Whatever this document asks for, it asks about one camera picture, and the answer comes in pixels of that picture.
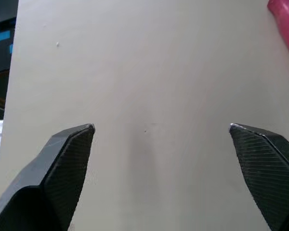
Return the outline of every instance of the red cup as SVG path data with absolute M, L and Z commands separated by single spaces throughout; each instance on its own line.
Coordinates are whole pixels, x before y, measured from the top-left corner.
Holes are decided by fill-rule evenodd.
M 274 15 L 279 32 L 289 48 L 289 0 L 269 0 L 268 8 Z

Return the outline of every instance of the black plastic part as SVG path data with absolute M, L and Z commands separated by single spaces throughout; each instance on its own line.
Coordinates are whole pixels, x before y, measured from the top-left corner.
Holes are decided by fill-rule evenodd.
M 272 231 L 289 231 L 289 142 L 276 133 L 231 124 L 245 182 Z
M 0 23 L 16 18 L 18 0 L 0 0 Z
M 0 198 L 0 231 L 66 231 L 84 183 L 95 128 L 53 135 Z

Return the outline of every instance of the white wall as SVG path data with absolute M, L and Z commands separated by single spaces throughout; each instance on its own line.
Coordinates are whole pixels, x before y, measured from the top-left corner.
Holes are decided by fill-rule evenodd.
M 228 134 L 289 140 L 289 52 L 266 3 L 20 0 L 0 195 L 52 134 L 93 122 L 75 230 L 268 230 Z

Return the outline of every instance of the pink object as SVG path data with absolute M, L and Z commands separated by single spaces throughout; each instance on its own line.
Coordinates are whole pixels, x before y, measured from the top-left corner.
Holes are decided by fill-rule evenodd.
M 289 48 L 289 0 L 269 0 L 268 8 L 274 15 L 279 32 Z

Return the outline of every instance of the textured gripper pad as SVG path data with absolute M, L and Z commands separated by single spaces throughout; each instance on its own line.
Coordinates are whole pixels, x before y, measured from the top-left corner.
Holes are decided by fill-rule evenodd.
M 67 230 L 84 183 L 90 155 L 92 133 L 75 135 L 59 155 L 44 183 L 62 230 Z
M 231 125 L 230 134 L 245 182 L 269 227 L 289 230 L 289 142 L 237 124 Z
M 95 128 L 53 135 L 0 197 L 0 231 L 67 231 L 87 170 Z

